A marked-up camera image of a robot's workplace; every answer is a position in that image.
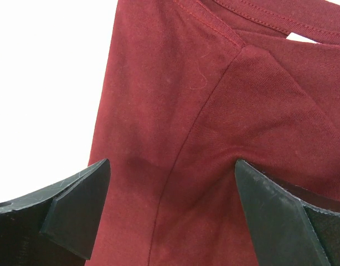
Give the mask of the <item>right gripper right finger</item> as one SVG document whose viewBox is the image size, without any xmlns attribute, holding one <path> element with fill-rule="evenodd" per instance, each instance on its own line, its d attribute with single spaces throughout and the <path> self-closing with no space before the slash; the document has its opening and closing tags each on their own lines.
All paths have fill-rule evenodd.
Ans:
<svg viewBox="0 0 340 266">
<path fill-rule="evenodd" d="M 244 160 L 235 180 L 259 265 L 340 265 L 340 202 Z"/>
</svg>

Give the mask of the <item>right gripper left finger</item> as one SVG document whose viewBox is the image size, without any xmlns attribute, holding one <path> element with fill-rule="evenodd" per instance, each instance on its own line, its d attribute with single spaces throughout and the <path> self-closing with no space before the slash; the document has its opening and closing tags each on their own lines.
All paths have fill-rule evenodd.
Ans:
<svg viewBox="0 0 340 266">
<path fill-rule="evenodd" d="M 77 266 L 90 260 L 110 183 L 103 159 L 0 203 L 0 266 Z"/>
</svg>

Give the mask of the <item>maroon t shirt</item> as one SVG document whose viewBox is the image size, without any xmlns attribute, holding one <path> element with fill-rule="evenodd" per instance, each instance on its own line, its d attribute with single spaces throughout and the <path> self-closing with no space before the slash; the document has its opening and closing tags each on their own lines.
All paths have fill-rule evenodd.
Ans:
<svg viewBox="0 0 340 266">
<path fill-rule="evenodd" d="M 237 159 L 340 201 L 340 5 L 119 1 L 103 158 L 89 265 L 256 265 Z"/>
</svg>

